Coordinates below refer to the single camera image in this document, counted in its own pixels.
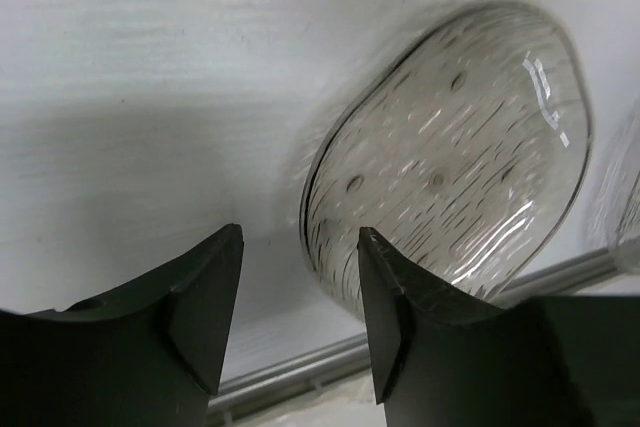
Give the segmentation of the clear iridescent square plate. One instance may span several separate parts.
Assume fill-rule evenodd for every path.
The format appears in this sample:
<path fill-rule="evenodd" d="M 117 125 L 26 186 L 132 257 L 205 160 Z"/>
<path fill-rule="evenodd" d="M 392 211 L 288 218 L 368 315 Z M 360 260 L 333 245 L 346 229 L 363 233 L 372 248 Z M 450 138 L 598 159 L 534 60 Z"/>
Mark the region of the clear iridescent square plate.
<path fill-rule="evenodd" d="M 357 243 L 402 255 L 492 302 L 545 248 L 588 171 L 593 114 L 576 49 L 518 0 L 438 16 L 337 116 L 299 209 L 321 288 L 364 316 Z"/>

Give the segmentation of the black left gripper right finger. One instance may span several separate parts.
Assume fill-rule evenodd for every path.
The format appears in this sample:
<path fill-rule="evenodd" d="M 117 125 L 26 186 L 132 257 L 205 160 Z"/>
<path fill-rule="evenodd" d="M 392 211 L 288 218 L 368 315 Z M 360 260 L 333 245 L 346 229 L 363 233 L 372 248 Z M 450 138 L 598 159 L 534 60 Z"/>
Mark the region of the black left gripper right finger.
<path fill-rule="evenodd" d="M 360 230 L 376 401 L 390 426 L 635 426 L 639 300 L 542 296 L 500 308 Z"/>

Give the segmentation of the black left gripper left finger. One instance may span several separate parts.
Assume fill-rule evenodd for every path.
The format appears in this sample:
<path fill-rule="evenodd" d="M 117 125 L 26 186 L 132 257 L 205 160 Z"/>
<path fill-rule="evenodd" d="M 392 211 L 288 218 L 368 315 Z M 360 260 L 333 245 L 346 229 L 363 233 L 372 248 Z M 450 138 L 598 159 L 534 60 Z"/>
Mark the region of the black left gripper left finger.
<path fill-rule="evenodd" d="M 63 311 L 1 314 L 5 426 L 201 426 L 218 392 L 244 241 L 222 227 Z"/>

